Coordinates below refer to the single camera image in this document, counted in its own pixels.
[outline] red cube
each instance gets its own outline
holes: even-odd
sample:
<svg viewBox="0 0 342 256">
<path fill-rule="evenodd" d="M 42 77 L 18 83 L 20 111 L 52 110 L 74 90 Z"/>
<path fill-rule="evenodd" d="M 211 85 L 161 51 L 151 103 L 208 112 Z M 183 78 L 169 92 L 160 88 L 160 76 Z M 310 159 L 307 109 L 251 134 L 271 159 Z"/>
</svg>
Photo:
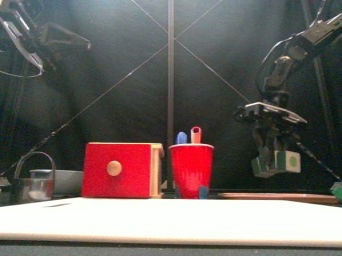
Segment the red cube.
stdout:
<svg viewBox="0 0 342 256">
<path fill-rule="evenodd" d="M 81 196 L 160 198 L 163 156 L 159 143 L 88 143 Z"/>
</svg>

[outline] blue marker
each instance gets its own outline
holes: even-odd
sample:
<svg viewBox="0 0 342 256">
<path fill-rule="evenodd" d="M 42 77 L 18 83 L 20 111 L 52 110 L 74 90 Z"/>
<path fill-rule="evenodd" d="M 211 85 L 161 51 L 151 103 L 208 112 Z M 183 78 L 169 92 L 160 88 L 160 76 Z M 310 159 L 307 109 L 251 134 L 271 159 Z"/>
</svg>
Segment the blue marker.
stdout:
<svg viewBox="0 0 342 256">
<path fill-rule="evenodd" d="M 179 132 L 176 135 L 176 144 L 187 143 L 187 134 L 184 132 Z"/>
</svg>

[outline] black curtain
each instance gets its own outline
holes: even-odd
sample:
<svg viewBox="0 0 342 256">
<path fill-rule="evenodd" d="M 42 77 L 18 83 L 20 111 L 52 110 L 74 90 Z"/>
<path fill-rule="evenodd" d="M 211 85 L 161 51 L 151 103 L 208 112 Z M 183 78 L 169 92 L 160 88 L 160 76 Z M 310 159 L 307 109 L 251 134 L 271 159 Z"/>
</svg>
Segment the black curtain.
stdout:
<svg viewBox="0 0 342 256">
<path fill-rule="evenodd" d="M 319 1 L 308 3 L 314 15 Z M 340 11 L 340 1 L 334 1 L 327 15 Z M 176 0 L 173 24 L 168 24 L 168 16 L 167 0 L 44 1 L 36 22 L 60 24 L 90 41 L 92 49 L 70 54 L 57 70 L 38 78 L 1 75 L 1 170 L 65 122 L 68 126 L 40 148 L 54 158 L 58 169 L 82 170 L 84 146 L 93 141 L 157 142 L 167 153 L 167 31 L 172 25 L 173 132 L 199 125 L 203 142 L 215 146 L 212 188 L 328 191 L 334 178 L 304 154 L 300 174 L 255 178 L 252 127 L 232 120 L 239 105 L 260 100 L 255 77 L 271 47 L 306 29 L 301 1 Z M 1 69 L 34 73 L 16 49 L 4 52 Z M 332 127 L 324 123 L 312 64 L 288 81 L 288 109 L 308 121 L 300 133 L 303 144 L 342 176 L 330 150 L 335 143 L 340 156 L 340 43 L 328 48 L 322 61 Z M 328 129 L 334 129 L 336 141 L 331 141 Z M 45 164 L 32 160 L 26 169 Z M 165 158 L 163 179 L 167 169 Z"/>
</svg>

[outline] green object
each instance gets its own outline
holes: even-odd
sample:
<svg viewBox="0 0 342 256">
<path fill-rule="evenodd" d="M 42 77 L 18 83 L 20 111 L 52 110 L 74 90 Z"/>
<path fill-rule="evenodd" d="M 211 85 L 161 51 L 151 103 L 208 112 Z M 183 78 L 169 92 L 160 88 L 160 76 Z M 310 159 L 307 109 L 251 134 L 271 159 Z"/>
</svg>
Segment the green object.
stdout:
<svg viewBox="0 0 342 256">
<path fill-rule="evenodd" d="M 255 177 L 269 178 L 276 173 L 300 173 L 300 155 L 291 151 L 273 151 L 273 161 L 267 165 L 260 155 L 251 161 Z"/>
<path fill-rule="evenodd" d="M 339 203 L 342 203 L 342 182 L 335 182 L 330 188 L 332 195 L 335 196 Z"/>
</svg>

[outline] round knob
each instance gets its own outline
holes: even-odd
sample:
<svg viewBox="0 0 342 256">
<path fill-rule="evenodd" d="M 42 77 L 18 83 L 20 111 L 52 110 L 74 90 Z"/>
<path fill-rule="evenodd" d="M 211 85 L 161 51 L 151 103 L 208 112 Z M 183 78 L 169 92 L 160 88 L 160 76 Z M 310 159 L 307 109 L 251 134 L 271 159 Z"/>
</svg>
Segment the round knob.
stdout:
<svg viewBox="0 0 342 256">
<path fill-rule="evenodd" d="M 106 172 L 110 176 L 117 176 L 121 173 L 122 166 L 117 161 L 110 161 L 106 165 Z"/>
</svg>

